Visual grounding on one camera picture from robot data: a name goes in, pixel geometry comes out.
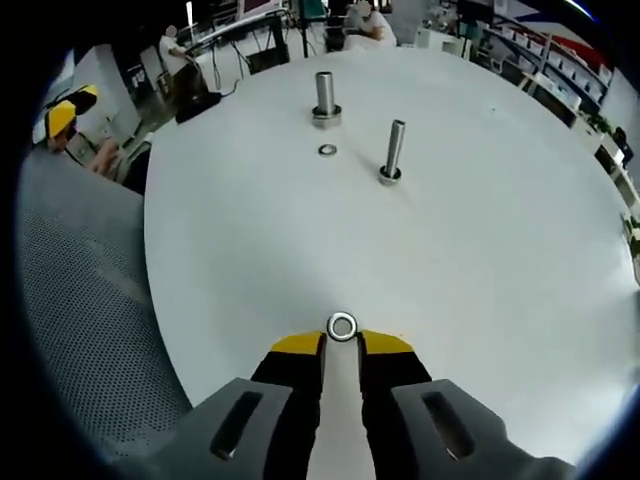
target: yellow hat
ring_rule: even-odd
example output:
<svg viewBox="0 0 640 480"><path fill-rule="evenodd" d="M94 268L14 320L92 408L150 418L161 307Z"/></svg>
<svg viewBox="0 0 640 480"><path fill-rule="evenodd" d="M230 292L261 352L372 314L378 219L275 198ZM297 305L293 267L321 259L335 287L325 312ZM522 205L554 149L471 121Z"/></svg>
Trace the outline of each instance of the yellow hat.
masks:
<svg viewBox="0 0 640 480"><path fill-rule="evenodd" d="M76 106L63 100L49 109L45 114L44 125L47 138L56 137L76 118Z"/></svg>

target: laboratory room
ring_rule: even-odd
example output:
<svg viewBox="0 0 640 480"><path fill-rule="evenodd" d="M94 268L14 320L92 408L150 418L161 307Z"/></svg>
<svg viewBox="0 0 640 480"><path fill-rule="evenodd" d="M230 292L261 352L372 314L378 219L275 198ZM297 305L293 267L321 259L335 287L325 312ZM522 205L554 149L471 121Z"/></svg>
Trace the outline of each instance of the laboratory room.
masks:
<svg viewBox="0 0 640 480"><path fill-rule="evenodd" d="M63 46L38 23L54 40L16 93L34 114L11 140L7 364L38 413L15 450L60 439L24 468L623 477L640 54L622 2L76 14Z"/></svg>

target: shelf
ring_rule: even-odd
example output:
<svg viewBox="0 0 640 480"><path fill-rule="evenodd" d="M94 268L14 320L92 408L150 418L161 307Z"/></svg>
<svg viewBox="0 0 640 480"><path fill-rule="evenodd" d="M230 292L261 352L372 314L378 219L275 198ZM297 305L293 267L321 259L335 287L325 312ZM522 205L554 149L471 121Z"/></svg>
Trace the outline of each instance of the shelf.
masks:
<svg viewBox="0 0 640 480"><path fill-rule="evenodd" d="M557 48L558 50L561 51L562 55L564 55L565 57L567 57L569 60L573 61L574 63L576 63L579 68L581 68L582 70L584 70L585 72L587 72L589 75L591 75L592 77L594 77L604 88L609 88L609 84L606 83L604 80L602 80L600 78L600 75L598 75L596 72L594 72L593 70L591 70L591 68L588 65L583 64L580 60L578 60L576 58L576 56L571 53L569 50L567 50L567 48L564 45L559 44L558 42L556 42L555 40L551 40L551 45L555 48Z"/></svg>
<svg viewBox="0 0 640 480"><path fill-rule="evenodd" d="M528 27L528 26L524 25L523 23L521 23L521 22L519 22L517 20L514 20L513 18L505 17L503 15L498 15L498 14L495 14L494 16L498 17L499 19L501 19L502 23L512 23L512 24L517 25L518 27L522 28L523 30L526 30L528 33L534 34L537 37L544 38L544 39L547 38L546 35L543 35L540 32L537 32L537 31L533 30L531 27ZM553 40L553 35L552 35L552 38L551 38L551 45L552 45L552 47L555 47L556 49L560 50L560 53L564 57L567 57L569 60L571 60L572 62L576 63L582 70L584 70L589 75L591 75L593 78L595 78L603 87L609 88L609 85L606 82L604 82L596 72L591 70L591 68L588 67L587 65L582 64L576 58L576 56L573 53L571 53L564 45L561 45L560 43L558 43L555 40Z"/></svg>
<svg viewBox="0 0 640 480"><path fill-rule="evenodd" d="M513 47L515 47L524 57L528 57L527 60L531 61L531 59L534 59L534 61L532 63L534 63L537 67L540 66L540 64L542 62L542 56L536 55L535 53L533 53L528 48L523 47L522 45L517 43L515 40L512 40L509 37L506 37L505 35L503 35L502 32L498 32L498 31L492 30L492 29L485 29L484 31L489 33L489 34L491 34L491 35L494 35L494 36L498 37L502 42L507 44L507 46L509 48L512 49ZM596 107L600 108L601 103L599 101L597 101L596 99L594 99L591 95L589 95L589 93L584 88L582 88L580 85L578 85L573 78L569 77L566 73L564 73L561 68L556 67L555 65L552 65L551 63L546 61L544 63L544 68L547 68L547 67L549 67L553 71L557 72L558 75L566 83L569 84L571 89L574 90L576 93L578 93L578 95L580 95L580 98L582 98L584 101L586 101L588 103L591 103L592 105L595 105Z"/></svg>
<svg viewBox="0 0 640 480"><path fill-rule="evenodd" d="M589 92L587 92L584 88L582 88L580 85L578 85L573 78L571 78L569 75L564 73L561 68L558 68L555 65L552 65L550 63L546 63L544 66L545 66L545 68L549 67L554 72L558 73L559 76L562 77L562 79L565 82L567 82L567 83L569 83L571 85L571 88L573 88L580 95L580 97L583 100L586 99L587 101L593 103L594 105L596 105L598 107L600 107L602 105L598 100L596 100L591 95L589 95Z"/></svg>
<svg viewBox="0 0 640 480"><path fill-rule="evenodd" d="M503 15L498 15L497 13L494 13L494 17L500 18L502 20L502 23L513 23L514 25L518 25L523 30L526 30L527 33L531 33L532 35L542 38L545 41L547 39L546 35L543 35L542 33L532 29L531 27L526 26L524 23L520 23L519 21L514 20L513 18L505 17Z"/></svg>
<svg viewBox="0 0 640 480"><path fill-rule="evenodd" d="M484 31L487 32L487 33L490 33L491 35L494 35L494 36L498 37L500 40L502 40L503 42L507 43L508 46L516 47L518 49L518 51L520 51L521 53L524 54L524 56L528 56L529 57L529 59L528 59L529 61L531 61L530 59L534 59L534 61L532 62L534 65L536 65L536 66L540 65L540 62L542 61L542 56L533 53L527 47L523 47L522 45L520 45L515 40L504 36L502 34L502 32L498 32L496 30L491 30L491 29L485 29Z"/></svg>

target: black cable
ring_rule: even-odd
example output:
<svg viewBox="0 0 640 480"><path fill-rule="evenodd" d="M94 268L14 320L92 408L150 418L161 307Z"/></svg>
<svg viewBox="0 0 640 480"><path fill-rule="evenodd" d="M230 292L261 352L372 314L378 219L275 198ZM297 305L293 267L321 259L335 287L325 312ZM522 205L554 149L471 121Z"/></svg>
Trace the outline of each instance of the black cable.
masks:
<svg viewBox="0 0 640 480"><path fill-rule="evenodd" d="M238 47L236 46L236 42L231 42L231 46L236 51L236 55L238 56L238 67L240 68L240 76L244 80L244 72L242 71L242 62L240 61L240 59L244 60L247 64L247 67L249 67L249 73L251 73L251 64L245 58L245 56L240 53L240 50L238 50Z"/></svg>
<svg viewBox="0 0 640 480"><path fill-rule="evenodd" d="M218 70L218 62L216 61L216 44L211 45L211 56L213 58L213 76L216 82L216 88L220 90L220 70Z"/></svg>
<svg viewBox="0 0 640 480"><path fill-rule="evenodd" d="M235 93L236 88L238 87L238 82L239 82L239 81L240 81L240 80L236 80L236 81L233 83L233 89L232 89L229 93L225 93L224 95L222 95L222 98L228 97L228 96L229 96L229 95L231 95L232 93Z"/></svg>
<svg viewBox="0 0 640 480"><path fill-rule="evenodd" d="M233 49L238 54L238 57L240 57L240 58L242 58L242 60L244 60L244 63L247 64L247 67L251 67L251 63L249 63L249 60L247 60L247 57L242 55L242 53L240 53L240 50L238 50L238 47L236 46L236 42L231 42L231 46L233 47Z"/></svg>
<svg viewBox="0 0 640 480"><path fill-rule="evenodd" d="M260 48L260 42L258 41L258 37L256 37L256 31L251 30L251 33L253 33L253 39L256 41L256 45L258 45L258 51L262 53L262 48Z"/></svg>
<svg viewBox="0 0 640 480"><path fill-rule="evenodd" d="M316 48L311 44L311 42L309 40L307 40L307 43L311 47L311 50L313 50L313 56L317 57L318 56L318 52L316 52Z"/></svg>

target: desk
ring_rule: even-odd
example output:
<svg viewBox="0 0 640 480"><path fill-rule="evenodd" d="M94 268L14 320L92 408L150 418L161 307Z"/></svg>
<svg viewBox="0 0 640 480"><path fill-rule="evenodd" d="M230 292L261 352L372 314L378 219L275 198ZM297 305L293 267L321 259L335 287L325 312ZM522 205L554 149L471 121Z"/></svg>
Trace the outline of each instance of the desk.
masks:
<svg viewBox="0 0 640 480"><path fill-rule="evenodd" d="M328 131L310 118L322 70L343 108ZM387 188L395 118L403 175ZM325 143L338 153L319 156ZM347 310L410 342L516 444L576 462L632 382L625 211L571 131L493 73L429 50L340 52L249 77L156 133L146 261L193 404Z"/></svg>

